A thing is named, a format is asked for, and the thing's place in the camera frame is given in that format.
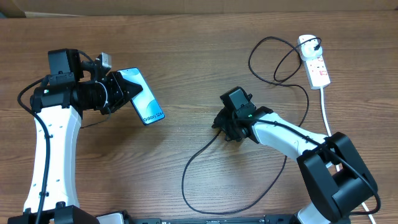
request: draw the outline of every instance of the power strip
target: power strip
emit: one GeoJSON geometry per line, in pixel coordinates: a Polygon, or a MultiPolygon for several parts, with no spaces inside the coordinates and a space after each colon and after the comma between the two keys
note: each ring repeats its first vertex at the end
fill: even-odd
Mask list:
{"type": "MultiPolygon", "coordinates": [[[[301,35],[297,43],[301,44],[314,35],[301,35]]],[[[318,40],[314,39],[300,46],[300,56],[304,62],[305,71],[310,82],[311,89],[319,90],[330,84],[328,70],[322,57],[322,47],[314,51],[314,46],[318,45],[318,40]]]]}

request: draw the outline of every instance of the smartphone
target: smartphone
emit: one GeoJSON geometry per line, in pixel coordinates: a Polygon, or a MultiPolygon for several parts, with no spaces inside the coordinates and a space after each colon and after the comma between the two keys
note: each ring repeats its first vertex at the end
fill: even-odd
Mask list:
{"type": "Polygon", "coordinates": [[[127,68],[118,72],[122,74],[125,80],[142,86],[142,91],[133,97],[130,102],[144,125],[152,124],[165,118],[162,108],[138,68],[127,68]]]}

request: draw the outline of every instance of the wooden table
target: wooden table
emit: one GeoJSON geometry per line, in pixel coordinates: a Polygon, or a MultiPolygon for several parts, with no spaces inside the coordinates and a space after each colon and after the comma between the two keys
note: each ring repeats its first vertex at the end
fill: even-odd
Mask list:
{"type": "MultiPolygon", "coordinates": [[[[211,125],[223,106],[219,96],[240,85],[254,95],[256,105],[297,124],[305,111],[303,92],[260,82],[249,72],[247,60],[266,36],[295,43],[299,35],[315,34],[323,39],[332,80],[325,90],[331,129],[352,139],[377,180],[382,198],[377,222],[396,223],[397,21],[397,11],[0,20],[0,222],[21,214],[29,191],[35,126],[16,98],[49,73],[47,51],[74,48],[92,57],[103,51],[112,55],[115,70],[140,68],[166,114],[163,121],[143,126],[126,105],[107,123],[80,131],[76,188],[81,208],[94,215],[127,209],[134,217],[198,218],[211,216],[185,205],[181,177],[189,158],[216,133],[211,125]]],[[[289,50],[269,41],[254,54],[253,68],[271,79],[289,50]]],[[[292,55],[279,76],[297,65],[292,55]]],[[[325,133],[319,92],[310,89],[304,69],[288,83],[303,85],[310,95],[303,127],[325,133]]],[[[83,124],[103,118],[86,111],[83,124]]],[[[187,198],[202,210],[241,208],[274,180],[283,158],[249,139],[237,143],[219,137],[189,168],[187,198]]],[[[299,168],[289,159],[268,195],[229,217],[294,213],[309,201],[299,168]]],[[[367,204],[373,208],[374,199],[367,204]]],[[[353,217],[353,223],[369,220],[353,217]]]]}

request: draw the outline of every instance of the cardboard box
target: cardboard box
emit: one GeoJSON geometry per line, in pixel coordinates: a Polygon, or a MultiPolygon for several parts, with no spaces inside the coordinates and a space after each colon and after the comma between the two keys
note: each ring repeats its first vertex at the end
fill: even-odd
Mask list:
{"type": "Polygon", "coordinates": [[[13,0],[30,16],[393,10],[398,0],[13,0]]]}
{"type": "Polygon", "coordinates": [[[0,0],[0,12],[7,17],[25,17],[24,12],[12,0],[0,0]]]}

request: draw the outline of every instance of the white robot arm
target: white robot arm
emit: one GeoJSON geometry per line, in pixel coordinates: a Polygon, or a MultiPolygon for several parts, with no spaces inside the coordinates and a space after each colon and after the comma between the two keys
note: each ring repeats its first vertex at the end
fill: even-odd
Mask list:
{"type": "Polygon", "coordinates": [[[295,216],[296,223],[336,223],[349,215],[373,195],[380,209],[377,183],[353,143],[342,133],[331,137],[306,131],[283,120],[266,107],[256,108],[252,95],[239,86],[220,96],[225,107],[214,120],[227,141],[250,138],[258,144],[273,147],[296,161],[303,175],[312,203],[295,216]],[[342,163],[343,169],[331,175],[327,169],[342,163]]]}
{"type": "MultiPolygon", "coordinates": [[[[64,206],[79,207],[75,187],[75,161],[81,117],[72,106],[62,108],[60,105],[43,108],[38,115],[52,135],[50,138],[49,177],[47,179],[49,194],[44,201],[43,210],[55,209],[59,202],[65,203],[64,206]]],[[[37,140],[34,171],[29,195],[24,205],[24,211],[30,210],[32,213],[37,212],[39,207],[46,157],[43,128],[37,120],[35,123],[37,140]]]]}

